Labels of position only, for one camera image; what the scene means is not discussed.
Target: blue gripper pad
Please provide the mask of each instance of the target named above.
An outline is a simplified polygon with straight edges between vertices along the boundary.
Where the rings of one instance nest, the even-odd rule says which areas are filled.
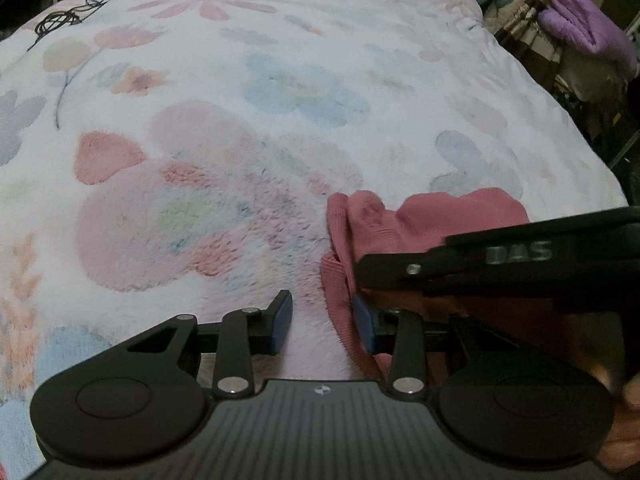
[[[365,301],[357,294],[351,299],[353,319],[356,322],[360,341],[367,354],[374,352],[373,312],[369,310]]]
[[[277,295],[275,301],[281,301],[280,295],[286,294],[286,298],[273,317],[273,331],[271,332],[271,355],[276,355],[282,350],[284,340],[287,338],[287,332],[291,326],[291,317],[293,316],[293,296],[289,291],[282,291]]]

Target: circular pad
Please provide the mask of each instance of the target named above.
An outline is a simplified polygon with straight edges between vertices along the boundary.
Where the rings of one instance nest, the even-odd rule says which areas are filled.
[[[52,377],[30,409],[47,454],[100,467],[141,462],[177,446],[200,425],[207,407],[189,374],[154,354],[128,352]]]
[[[486,352],[440,390],[438,414],[461,444],[489,460],[548,469],[596,456],[613,403],[596,379],[525,352]]]
[[[124,418],[146,408],[151,402],[151,389],[126,377],[98,379],[82,387],[76,402],[87,415]]]

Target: blue flower pattern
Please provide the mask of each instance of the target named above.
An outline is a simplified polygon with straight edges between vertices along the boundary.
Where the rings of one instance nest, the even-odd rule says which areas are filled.
[[[387,52],[377,45],[366,44],[365,48],[373,54],[376,66],[384,75],[398,79],[413,79],[421,83],[433,84],[438,72],[430,64],[417,59],[407,51],[396,48]]]
[[[82,326],[53,329],[35,359],[35,386],[110,346]],[[0,463],[8,480],[22,480],[43,462],[31,427],[28,400],[12,399],[0,405],[0,442]]]
[[[443,191],[462,196],[476,189],[499,187],[516,200],[522,198],[524,189],[518,173],[512,168],[516,157],[511,150],[504,150],[504,157],[488,162],[472,139],[455,130],[441,132],[436,138],[435,147],[457,171],[434,178],[430,192]]]
[[[318,126],[332,128],[369,113],[366,99],[321,66],[295,67],[267,54],[252,54],[246,66],[254,80],[245,87],[244,98],[263,112],[282,115],[299,110]]]
[[[11,90],[0,96],[0,166],[18,154],[20,131],[33,124],[44,108],[44,97],[31,97],[16,105],[18,92]]]

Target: logo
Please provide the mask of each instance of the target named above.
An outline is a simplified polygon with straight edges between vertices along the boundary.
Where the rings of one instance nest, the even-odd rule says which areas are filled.
[[[489,265],[519,264],[523,262],[546,262],[553,257],[551,241],[527,244],[511,244],[486,248]]]
[[[331,388],[323,384],[318,388],[314,388],[314,392],[318,394],[320,397],[324,397],[325,395],[329,395],[331,393]]]

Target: finger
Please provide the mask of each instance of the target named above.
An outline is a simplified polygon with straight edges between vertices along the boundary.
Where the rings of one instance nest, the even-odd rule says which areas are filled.
[[[635,439],[640,440],[640,412],[630,409],[623,402],[617,402],[613,426],[607,441]]]
[[[603,384],[603,386],[607,390],[611,391],[612,389],[611,375],[603,364],[594,363],[589,366],[587,371],[590,375],[592,375],[598,381],[600,381],[600,383]]]
[[[640,374],[629,381],[622,390],[626,405],[632,410],[640,410]]]
[[[600,450],[598,460],[606,469],[616,473],[631,467],[640,461],[640,439],[609,442]]]

